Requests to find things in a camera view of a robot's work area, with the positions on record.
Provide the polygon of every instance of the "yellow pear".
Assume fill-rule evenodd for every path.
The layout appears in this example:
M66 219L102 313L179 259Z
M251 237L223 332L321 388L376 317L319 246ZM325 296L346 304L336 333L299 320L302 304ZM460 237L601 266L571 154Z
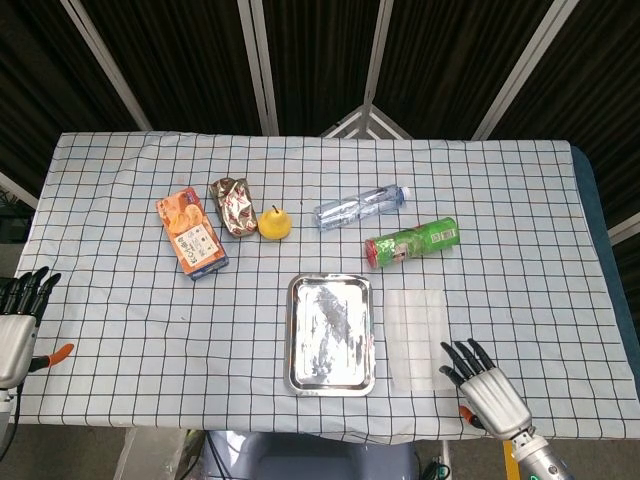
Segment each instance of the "yellow pear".
M273 210L268 210L260 215L258 230L264 238L280 240L289 235L291 231L291 217L284 210L278 210L274 206Z

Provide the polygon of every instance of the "plastic water bottle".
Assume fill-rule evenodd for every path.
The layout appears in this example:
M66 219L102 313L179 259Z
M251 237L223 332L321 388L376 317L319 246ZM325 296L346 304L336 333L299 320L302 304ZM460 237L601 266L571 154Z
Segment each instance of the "plastic water bottle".
M325 203L316 207L313 213L320 230L331 230L372 215L397 210L408 198L410 191L407 187L389 185Z

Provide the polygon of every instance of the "green chips canister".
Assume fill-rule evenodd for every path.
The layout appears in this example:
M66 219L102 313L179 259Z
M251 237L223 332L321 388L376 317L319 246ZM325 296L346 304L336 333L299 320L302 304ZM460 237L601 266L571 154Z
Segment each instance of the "green chips canister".
M369 265L378 268L459 243L458 225L453 218L447 217L383 237L370 238L364 242L364 250Z

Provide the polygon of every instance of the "table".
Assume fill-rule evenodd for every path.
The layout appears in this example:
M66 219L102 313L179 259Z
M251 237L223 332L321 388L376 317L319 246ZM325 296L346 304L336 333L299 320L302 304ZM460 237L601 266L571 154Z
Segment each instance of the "table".
M233 239L231 263L192 282L155 201L246 177L256 210L283 207L283 242ZM320 202L409 186L396 214L320 233ZM371 271L369 237L457 219L459 247ZM31 375L26 422L293 431L353 441L471 438L454 390L400 394L386 362L384 289L442 289L452 339L497 359L548 437L640 435L640 404L585 221L570 146L556 141L387 141L64 134L20 271L61 272L36 354L75 355ZM297 398L284 386L286 288L300 272L366 275L374 288L376 386L364 398Z

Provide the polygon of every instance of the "gray floor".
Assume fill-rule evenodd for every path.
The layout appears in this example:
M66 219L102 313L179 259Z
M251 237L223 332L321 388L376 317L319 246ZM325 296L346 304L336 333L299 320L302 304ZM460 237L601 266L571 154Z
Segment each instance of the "gray floor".
M0 245L0 276L12 276L21 245ZM0 479L112 479L124 443L125 429L52 425L20 425L0 464ZM640 478L640 441L565 440L552 442L577 480ZM439 442L418 442L423 463L439 452ZM498 441L452 442L453 478L506 478Z

